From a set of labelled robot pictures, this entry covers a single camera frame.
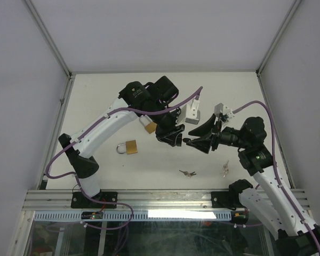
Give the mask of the long-shackle brass padlock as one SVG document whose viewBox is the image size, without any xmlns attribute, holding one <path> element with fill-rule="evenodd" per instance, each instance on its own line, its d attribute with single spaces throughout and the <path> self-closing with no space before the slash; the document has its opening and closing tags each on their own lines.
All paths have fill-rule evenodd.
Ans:
<svg viewBox="0 0 320 256">
<path fill-rule="evenodd" d="M 142 124 L 144 129 L 149 133 L 152 134 L 156 131 L 157 124 L 151 120 L 150 117 L 147 115 L 143 115 L 139 117 L 139 122 Z"/>
</svg>

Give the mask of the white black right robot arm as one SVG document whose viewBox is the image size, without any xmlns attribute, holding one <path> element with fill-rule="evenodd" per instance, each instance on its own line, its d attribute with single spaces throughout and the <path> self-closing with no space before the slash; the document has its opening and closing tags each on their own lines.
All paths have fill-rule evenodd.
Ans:
<svg viewBox="0 0 320 256">
<path fill-rule="evenodd" d="M 302 208 L 294 194 L 280 176 L 274 156 L 264 145 L 267 136 L 264 121 L 249 117 L 240 130 L 222 128 L 215 116 L 189 132 L 192 139 L 186 145 L 204 153 L 219 145 L 237 148 L 241 166 L 264 190 L 264 200 L 246 180 L 229 185 L 227 207 L 244 206 L 270 231 L 281 255 L 320 254 L 320 225 Z"/>
</svg>

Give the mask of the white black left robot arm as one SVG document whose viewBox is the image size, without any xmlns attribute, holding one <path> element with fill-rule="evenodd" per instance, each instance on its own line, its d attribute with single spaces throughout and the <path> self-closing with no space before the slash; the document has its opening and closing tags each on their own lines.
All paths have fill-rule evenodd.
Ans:
<svg viewBox="0 0 320 256">
<path fill-rule="evenodd" d="M 145 85 L 138 81 L 130 82 L 119 92 L 117 99 L 105 113 L 84 131 L 73 135 L 64 133 L 58 138 L 78 176 L 84 191 L 82 200 L 87 206 L 95 207 L 101 201 L 101 190 L 96 175 L 99 164 L 93 154 L 128 123 L 147 115 L 156 124 L 155 134 L 158 141 L 172 147 L 181 146 L 185 126 L 177 124 L 180 108 L 173 112 L 154 115 L 156 111 L 165 110 L 178 94 L 178 88 L 166 76 Z"/>
</svg>

